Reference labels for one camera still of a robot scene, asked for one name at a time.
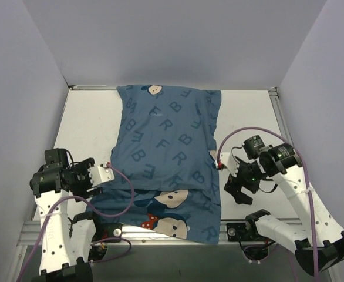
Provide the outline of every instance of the cartoon character print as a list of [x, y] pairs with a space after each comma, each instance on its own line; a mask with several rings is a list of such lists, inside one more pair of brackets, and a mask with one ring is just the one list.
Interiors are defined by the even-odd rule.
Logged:
[[146, 85], [141, 87], [142, 91], [147, 91], [151, 95], [160, 93], [161, 89], [162, 87], [160, 85]]
[[156, 192], [151, 199], [135, 201], [134, 205], [147, 207], [149, 220], [142, 222], [141, 227], [170, 237], [186, 239], [189, 231], [186, 220], [179, 214], [165, 213], [165, 210], [175, 209], [187, 197], [188, 190], [176, 190], [173, 192]]

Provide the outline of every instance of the cartoon face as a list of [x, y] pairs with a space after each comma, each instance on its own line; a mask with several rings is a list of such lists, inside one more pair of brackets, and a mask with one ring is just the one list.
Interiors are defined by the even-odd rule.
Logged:
[[141, 90], [145, 91], [147, 90], [147, 92], [151, 95], [156, 95], [158, 93], [160, 93], [162, 87], [160, 85], [147, 85], [147, 86], [142, 86]]
[[157, 222], [157, 226], [154, 227], [154, 231], [170, 237], [186, 239], [189, 227], [183, 220], [166, 217]]
[[155, 197], [161, 204], [165, 204], [169, 209], [175, 209], [183, 203], [188, 197], [188, 190], [176, 190], [173, 192], [161, 192], [159, 196]]

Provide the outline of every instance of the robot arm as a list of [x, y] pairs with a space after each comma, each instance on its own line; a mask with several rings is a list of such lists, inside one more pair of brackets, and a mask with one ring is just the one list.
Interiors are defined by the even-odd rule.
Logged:
[[242, 188], [256, 193], [259, 182], [271, 178], [285, 196], [301, 220], [303, 231], [290, 226], [266, 210], [260, 210], [246, 217], [248, 231], [253, 239], [267, 237], [279, 243], [296, 255], [300, 266], [313, 275], [313, 249], [311, 217], [308, 191], [314, 202], [316, 240], [318, 246], [319, 271], [344, 260], [344, 228], [340, 226], [317, 195], [312, 186], [305, 185], [302, 162], [293, 147], [281, 144], [265, 146], [257, 135], [243, 144], [252, 163], [246, 163], [231, 153], [220, 154], [218, 169], [230, 172], [225, 190], [234, 196], [238, 204], [251, 204], [252, 199], [241, 192]]
[[96, 232], [95, 214], [77, 214], [72, 220], [72, 224], [76, 224], [70, 238], [68, 201], [61, 202], [53, 211], [50, 209], [61, 198], [69, 196], [69, 192], [84, 199], [101, 193], [95, 187], [113, 180], [113, 172], [111, 169], [95, 166], [92, 158], [69, 165], [65, 149], [48, 150], [45, 152], [45, 159], [46, 164], [30, 181], [41, 226], [46, 216], [50, 215], [43, 233], [40, 276], [32, 281], [93, 281], [87, 258]]

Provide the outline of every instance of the gray wall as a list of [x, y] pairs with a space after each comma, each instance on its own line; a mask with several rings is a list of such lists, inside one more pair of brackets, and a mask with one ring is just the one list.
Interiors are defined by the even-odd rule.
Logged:
[[23, 0], [70, 85], [278, 86], [326, 0]]
[[328, 0], [279, 90], [311, 181], [344, 227], [344, 0]]
[[21, 0], [0, 0], [0, 282], [33, 202], [68, 89]]

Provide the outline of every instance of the gray floor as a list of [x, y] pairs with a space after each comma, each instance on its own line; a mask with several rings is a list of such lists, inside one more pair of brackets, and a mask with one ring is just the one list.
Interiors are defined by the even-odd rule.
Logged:
[[[111, 247], [111, 254], [125, 246]], [[36, 253], [23, 282], [38, 275], [41, 252]], [[313, 281], [295, 262], [299, 281]], [[93, 267], [94, 282], [132, 281], [282, 281], [293, 282], [285, 249], [278, 248], [260, 265], [249, 264], [239, 246], [134, 246], [131, 254]], [[321, 282], [330, 281], [328, 273]]]

